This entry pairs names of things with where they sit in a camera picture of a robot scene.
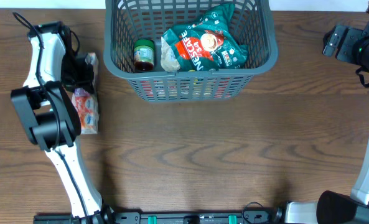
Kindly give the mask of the Kleenex tissue multipack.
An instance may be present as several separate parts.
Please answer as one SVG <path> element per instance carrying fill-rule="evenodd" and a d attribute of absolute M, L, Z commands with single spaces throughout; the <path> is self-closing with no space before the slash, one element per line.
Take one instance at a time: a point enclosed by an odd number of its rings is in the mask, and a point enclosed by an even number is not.
<path fill-rule="evenodd" d="M 99 109 L 97 98 L 97 85 L 98 85 L 98 67 L 99 61 L 96 53 L 87 53 L 85 59 L 85 65 L 90 65 L 90 71 L 93 72 L 93 78 L 91 80 L 91 87 L 93 93 L 85 90 L 84 88 L 76 88 L 72 95 L 72 103 L 78 112 L 82 132 L 81 134 L 97 134 L 98 133 L 98 121 L 99 121 Z"/>

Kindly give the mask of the green lid glass jar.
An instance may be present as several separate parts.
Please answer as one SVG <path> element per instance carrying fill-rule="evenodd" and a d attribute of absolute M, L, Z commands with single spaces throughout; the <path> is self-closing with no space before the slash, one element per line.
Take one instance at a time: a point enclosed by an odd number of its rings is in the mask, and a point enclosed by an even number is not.
<path fill-rule="evenodd" d="M 139 39 L 134 43 L 134 67 L 141 72 L 154 69 L 155 44 L 148 39 Z"/>

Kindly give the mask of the beige paper pouch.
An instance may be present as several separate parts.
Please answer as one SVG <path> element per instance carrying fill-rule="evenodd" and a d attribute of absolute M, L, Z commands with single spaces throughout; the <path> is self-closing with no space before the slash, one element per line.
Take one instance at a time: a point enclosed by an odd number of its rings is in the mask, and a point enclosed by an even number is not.
<path fill-rule="evenodd" d="M 163 37 L 161 38 L 161 67 L 167 72 L 180 70 L 180 64 L 173 50 Z"/>

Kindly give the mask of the orange spaghetti packet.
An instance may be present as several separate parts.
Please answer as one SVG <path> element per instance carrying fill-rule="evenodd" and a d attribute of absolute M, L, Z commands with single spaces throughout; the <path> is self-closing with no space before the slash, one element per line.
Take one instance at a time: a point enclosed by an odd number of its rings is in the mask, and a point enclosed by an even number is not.
<path fill-rule="evenodd" d="M 165 78 L 131 80 L 138 95 L 149 101 L 209 100 L 230 98 L 239 91 L 245 77 L 223 75 L 221 71 L 172 72 Z"/>

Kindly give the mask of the green Nescafe coffee bag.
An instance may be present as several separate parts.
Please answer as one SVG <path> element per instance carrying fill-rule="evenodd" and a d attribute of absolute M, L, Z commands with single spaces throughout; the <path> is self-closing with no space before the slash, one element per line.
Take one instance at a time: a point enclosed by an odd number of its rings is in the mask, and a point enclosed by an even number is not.
<path fill-rule="evenodd" d="M 233 3 L 221 4 L 196 21 L 176 24 L 163 33 L 162 37 L 180 64 L 178 71 L 197 72 L 244 66 L 248 59 L 247 46 L 237 44 L 228 27 L 234 11 Z"/>

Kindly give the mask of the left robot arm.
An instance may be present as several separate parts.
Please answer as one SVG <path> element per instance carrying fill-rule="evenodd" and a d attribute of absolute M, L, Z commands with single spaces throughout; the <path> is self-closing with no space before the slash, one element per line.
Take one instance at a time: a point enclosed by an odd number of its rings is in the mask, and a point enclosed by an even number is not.
<path fill-rule="evenodd" d="M 72 206 L 69 215 L 36 215 L 34 223 L 114 223 L 113 209 L 93 185 L 80 152 L 79 114 L 69 92 L 95 92 L 97 58 L 72 47 L 75 33 L 63 22 L 33 26 L 25 19 L 32 46 L 30 71 L 11 101 L 28 140 L 52 161 Z"/>

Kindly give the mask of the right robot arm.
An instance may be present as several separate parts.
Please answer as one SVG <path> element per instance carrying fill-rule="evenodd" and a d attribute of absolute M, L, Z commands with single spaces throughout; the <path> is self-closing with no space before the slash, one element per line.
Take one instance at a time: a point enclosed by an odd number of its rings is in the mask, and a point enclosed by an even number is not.
<path fill-rule="evenodd" d="M 366 9 L 369 14 L 369 3 Z M 324 35 L 323 55 L 351 63 L 361 85 L 369 88 L 369 21 L 363 29 L 337 24 Z M 369 224 L 369 135 L 360 173 L 349 195 L 330 190 L 317 202 L 288 202 L 277 210 L 275 223 Z"/>

